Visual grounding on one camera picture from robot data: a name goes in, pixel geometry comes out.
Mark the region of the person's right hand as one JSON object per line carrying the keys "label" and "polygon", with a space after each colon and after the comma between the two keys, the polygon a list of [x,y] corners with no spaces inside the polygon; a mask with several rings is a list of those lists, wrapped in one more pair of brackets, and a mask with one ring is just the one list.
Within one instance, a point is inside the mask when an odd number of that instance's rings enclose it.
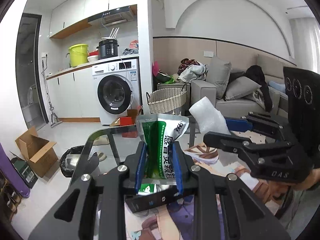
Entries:
{"label": "person's right hand", "polygon": [[294,190],[308,190],[319,183],[320,180],[320,168],[314,168],[310,171],[310,174],[304,181],[298,184],[289,184],[287,187],[291,187]]}

